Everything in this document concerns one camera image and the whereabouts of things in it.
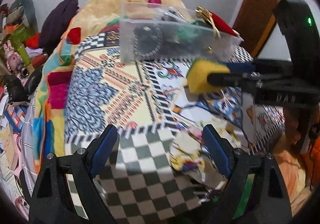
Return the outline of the right hand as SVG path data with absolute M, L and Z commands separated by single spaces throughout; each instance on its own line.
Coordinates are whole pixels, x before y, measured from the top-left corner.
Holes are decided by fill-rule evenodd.
M 313 124 L 313 109 L 283 108 L 285 119 L 285 138 L 292 156 L 306 154 L 310 147 L 309 130 Z

